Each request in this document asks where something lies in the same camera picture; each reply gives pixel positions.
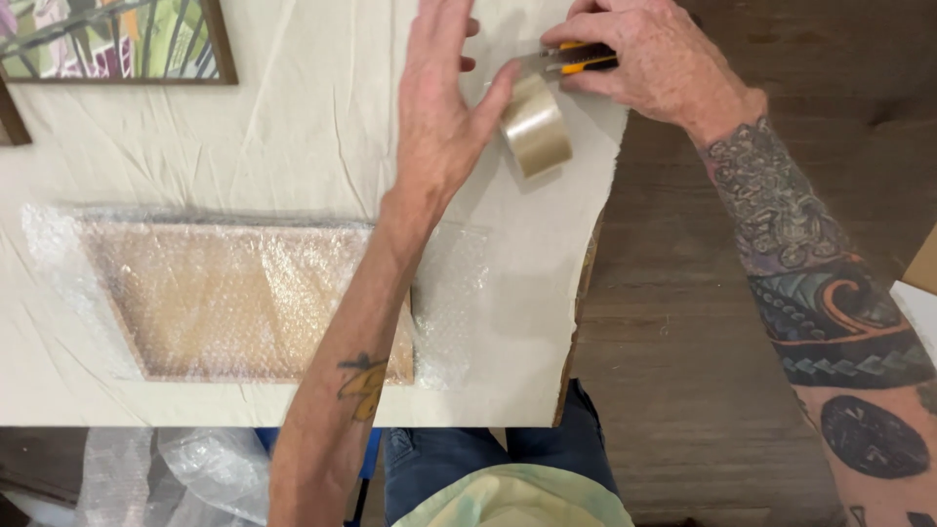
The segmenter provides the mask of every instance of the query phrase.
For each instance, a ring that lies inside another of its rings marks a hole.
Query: yellow utility knife
[[[540,73],[547,81],[590,69],[618,67],[615,50],[605,44],[564,42],[558,48],[519,57],[521,64]]]

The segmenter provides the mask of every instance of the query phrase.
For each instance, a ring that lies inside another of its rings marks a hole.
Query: yellow tattoo
[[[380,390],[384,387],[384,374],[387,373],[387,361],[372,363],[365,352],[358,355],[357,360],[346,360],[338,363],[339,368],[360,369],[361,372],[352,377],[338,390],[339,400],[346,397],[361,397],[361,402],[355,408],[352,417],[356,421],[366,421],[378,411]]]

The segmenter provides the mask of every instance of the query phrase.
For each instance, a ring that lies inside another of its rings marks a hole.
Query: white fabric
[[[115,381],[34,270],[26,203],[117,203],[373,220],[394,181],[396,85],[416,0],[225,2],[241,85],[9,87],[35,144],[0,151],[0,425],[276,426],[295,386]],[[480,0],[464,77],[533,51],[569,0]],[[626,110],[559,96],[574,159],[524,181],[498,138],[446,219],[488,230],[479,344],[458,391],[384,390],[377,426],[548,426],[573,300]]]

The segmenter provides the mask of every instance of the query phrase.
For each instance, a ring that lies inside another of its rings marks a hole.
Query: forearm
[[[937,519],[937,386],[913,328],[764,117],[700,154],[853,525]]]
[[[364,257],[293,397],[271,469],[270,525],[341,524],[401,305],[438,220],[430,207],[398,194],[385,196]]]

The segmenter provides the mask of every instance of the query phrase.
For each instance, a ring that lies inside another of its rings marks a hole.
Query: sleeve tattoo
[[[791,384],[916,386],[921,405],[937,415],[935,370],[917,334],[767,119],[736,128],[700,154],[736,224],[751,293]],[[861,474],[897,479],[930,469],[919,431],[860,397],[826,401],[816,428]],[[913,525],[933,525],[925,517],[909,513]]]

